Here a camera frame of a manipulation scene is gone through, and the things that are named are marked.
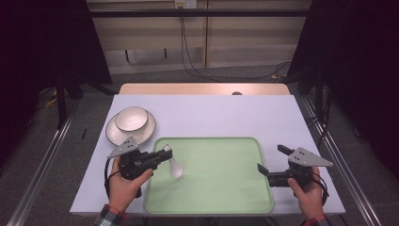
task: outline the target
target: white plate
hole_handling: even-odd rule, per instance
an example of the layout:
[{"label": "white plate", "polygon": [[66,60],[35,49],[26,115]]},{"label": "white plate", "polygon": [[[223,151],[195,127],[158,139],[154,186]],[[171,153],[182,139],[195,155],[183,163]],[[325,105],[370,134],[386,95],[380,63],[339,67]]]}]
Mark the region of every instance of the white plate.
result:
[{"label": "white plate", "polygon": [[147,113],[149,116],[148,122],[140,129],[130,132],[120,130],[118,126],[115,124],[115,119],[118,115],[114,116],[106,125],[105,128],[106,137],[111,143],[115,145],[120,145],[128,137],[133,137],[137,142],[137,144],[142,144],[146,142],[151,137],[156,126],[156,121],[153,114],[150,112]]},{"label": "white plate", "polygon": [[115,124],[124,131],[135,131],[143,127],[149,118],[147,111],[139,106],[127,107],[117,115]]}]

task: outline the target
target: hand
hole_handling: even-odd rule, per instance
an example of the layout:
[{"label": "hand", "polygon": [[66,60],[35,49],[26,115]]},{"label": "hand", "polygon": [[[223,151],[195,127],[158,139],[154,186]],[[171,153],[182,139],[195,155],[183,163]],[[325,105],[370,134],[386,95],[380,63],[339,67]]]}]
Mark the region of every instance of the hand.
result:
[{"label": "hand", "polygon": [[[320,171],[316,167],[312,167],[313,173],[320,175]],[[320,181],[320,178],[313,175],[313,179]],[[305,220],[324,215],[322,204],[322,187],[315,182],[311,182],[304,190],[299,186],[294,178],[288,179],[288,185],[294,191],[298,198],[299,209]]]},{"label": "hand", "polygon": [[[114,159],[111,174],[120,170],[120,158]],[[120,212],[125,212],[130,202],[135,198],[138,189],[150,179],[152,169],[147,169],[133,181],[124,179],[120,173],[116,173],[109,178],[109,205]]]}]

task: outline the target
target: green tray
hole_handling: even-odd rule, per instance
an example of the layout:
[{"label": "green tray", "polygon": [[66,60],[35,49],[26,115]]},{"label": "green tray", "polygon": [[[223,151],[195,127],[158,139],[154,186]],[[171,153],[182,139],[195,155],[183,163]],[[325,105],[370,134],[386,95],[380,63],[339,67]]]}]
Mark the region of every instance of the green tray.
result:
[{"label": "green tray", "polygon": [[169,163],[158,166],[149,181],[145,207],[153,214],[259,214],[273,200],[262,164],[259,143],[252,137],[163,137],[184,174],[174,179]]}]

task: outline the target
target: cable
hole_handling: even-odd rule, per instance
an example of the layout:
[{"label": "cable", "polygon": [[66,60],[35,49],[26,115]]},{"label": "cable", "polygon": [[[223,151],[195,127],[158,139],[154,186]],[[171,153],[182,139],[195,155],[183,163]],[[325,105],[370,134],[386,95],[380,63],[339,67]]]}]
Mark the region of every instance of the cable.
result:
[{"label": "cable", "polygon": [[317,144],[317,149],[320,149],[320,145],[322,143],[322,139],[325,136],[326,131],[327,131],[327,126],[328,126],[328,121],[329,121],[329,108],[331,107],[331,100],[332,100],[331,92],[328,90],[327,102],[326,102],[326,105],[325,105],[325,109],[323,110],[323,112],[326,112],[326,120],[325,120],[325,123],[323,124],[323,132],[322,132],[322,134],[320,136],[320,139],[319,139],[319,142]]},{"label": "cable", "polygon": [[319,121],[318,117],[316,117],[316,116],[310,117],[310,118],[306,118],[304,120],[306,122],[306,125],[308,125],[308,129],[310,129],[312,126],[314,126]]},{"label": "cable", "polygon": [[117,174],[118,172],[120,172],[119,170],[116,172],[113,172],[111,175],[109,175],[108,179],[111,178],[113,175]]},{"label": "cable", "polygon": [[[183,17],[180,17],[180,26],[181,26],[181,33],[182,33],[182,62],[183,62],[183,66],[184,66],[185,71],[188,72],[188,73],[189,73],[190,75],[192,75],[192,76],[200,77],[200,78],[208,78],[208,79],[213,80],[213,81],[215,81],[215,82],[221,83],[221,81],[216,80],[216,79],[214,79],[214,78],[212,78],[212,77],[204,76],[204,75],[200,74],[200,73],[196,70],[196,68],[194,67],[194,65],[193,65],[193,63],[192,63],[192,61],[191,61],[190,54],[188,53],[188,46],[187,46],[187,39],[186,39],[186,37],[185,37],[185,26],[184,26],[184,18],[183,18]],[[198,75],[195,75],[195,74],[191,73],[191,72],[185,67],[185,63],[184,63],[184,45],[185,45],[185,51],[186,51],[187,56],[188,56],[188,61],[190,62],[190,65],[191,65],[191,67],[193,68],[193,70],[194,70]]]},{"label": "cable", "polygon": [[343,215],[340,215],[340,219],[343,221],[345,226],[348,226],[348,223],[346,222],[345,218],[343,218]]},{"label": "cable", "polygon": [[109,159],[106,159],[105,169],[104,169],[104,186],[105,186],[106,196],[109,198],[108,166],[109,166]]},{"label": "cable", "polygon": [[[325,204],[326,201],[327,201],[327,198],[329,197],[328,189],[327,189],[327,184],[326,184],[325,180],[324,180],[319,174],[316,174],[316,173],[314,173],[314,172],[313,172],[312,174],[315,175],[316,177],[318,177],[318,178],[320,179],[320,181],[323,182],[323,183],[321,183],[321,182],[315,180],[314,178],[311,178],[311,181],[312,181],[312,182],[318,184],[318,185],[319,185],[320,187],[322,187],[322,189],[323,189],[323,194],[322,194],[322,206],[324,206],[324,204]],[[299,224],[299,226],[305,225],[306,222],[307,222],[306,220],[303,220],[303,221]]]},{"label": "cable", "polygon": [[[183,66],[184,66],[184,69],[185,69],[190,75],[192,75],[192,76],[194,76],[194,77],[207,78],[207,79],[213,80],[213,81],[218,82],[218,83],[222,83],[222,81],[217,80],[217,78],[261,79],[261,78],[266,78],[266,77],[272,76],[272,75],[274,75],[275,73],[277,73],[278,71],[280,71],[282,68],[284,68],[285,65],[291,64],[291,61],[282,62],[282,63],[276,65],[276,69],[275,69],[272,73],[267,74],[267,75],[257,76],[257,77],[205,76],[205,75],[199,73],[199,72],[196,70],[196,68],[194,67],[194,65],[193,65],[193,63],[192,63],[192,61],[191,61],[190,54],[188,53],[188,46],[187,46],[187,39],[186,39],[186,35],[185,35],[185,25],[184,25],[184,18],[183,18],[183,17],[180,17],[180,25],[181,25],[181,34],[182,34],[182,35],[181,35],[181,39],[182,39],[182,40],[181,40],[181,43],[182,43],[182,51],[181,51],[181,54],[182,54]],[[191,73],[191,72],[185,67],[185,63],[184,63],[184,46],[185,46],[185,51],[186,51],[187,56],[188,56],[188,61],[189,61],[190,65],[191,65],[192,69],[196,72],[196,74]]]}]

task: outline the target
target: sleeve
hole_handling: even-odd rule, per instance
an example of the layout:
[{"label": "sleeve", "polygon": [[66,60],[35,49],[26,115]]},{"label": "sleeve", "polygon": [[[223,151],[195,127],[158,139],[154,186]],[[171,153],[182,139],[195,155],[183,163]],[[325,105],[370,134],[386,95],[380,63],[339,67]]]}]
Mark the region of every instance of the sleeve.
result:
[{"label": "sleeve", "polygon": [[320,215],[316,218],[309,219],[305,226],[332,226],[326,215]]},{"label": "sleeve", "polygon": [[119,226],[126,219],[127,215],[125,213],[106,204],[94,222],[94,226]]}]

